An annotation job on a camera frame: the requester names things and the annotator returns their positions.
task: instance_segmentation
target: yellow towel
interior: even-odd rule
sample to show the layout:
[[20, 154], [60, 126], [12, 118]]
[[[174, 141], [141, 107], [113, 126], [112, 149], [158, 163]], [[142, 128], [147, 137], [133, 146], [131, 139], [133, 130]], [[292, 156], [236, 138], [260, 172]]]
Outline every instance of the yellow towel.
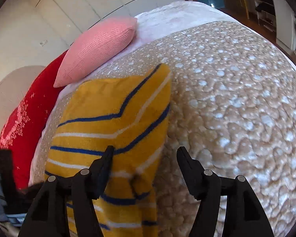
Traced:
[[[73, 94], [48, 153], [46, 175], [70, 177], [115, 147], [111, 175], [94, 208], [105, 237], [156, 237], [152, 182], [167, 131], [171, 73], [99, 79]], [[69, 227], [76, 232], [72, 205]]]

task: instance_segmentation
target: red pillow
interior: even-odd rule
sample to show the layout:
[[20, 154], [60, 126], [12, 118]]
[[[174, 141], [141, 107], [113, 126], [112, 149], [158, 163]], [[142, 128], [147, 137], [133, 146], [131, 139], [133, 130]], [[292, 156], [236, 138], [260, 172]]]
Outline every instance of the red pillow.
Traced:
[[35, 148], [58, 94], [64, 88], [53, 85], [66, 52], [38, 75], [1, 131], [0, 149], [12, 151], [13, 177], [18, 189], [28, 185]]

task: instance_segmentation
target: white wall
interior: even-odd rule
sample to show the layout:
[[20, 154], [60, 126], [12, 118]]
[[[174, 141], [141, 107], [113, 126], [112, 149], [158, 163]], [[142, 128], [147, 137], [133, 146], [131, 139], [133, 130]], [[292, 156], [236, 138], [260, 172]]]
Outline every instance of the white wall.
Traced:
[[0, 9], [0, 81], [23, 66], [46, 66], [68, 47], [27, 0]]
[[28, 65], [48, 65], [98, 21], [136, 16], [178, 0], [7, 0], [0, 9], [0, 81]]

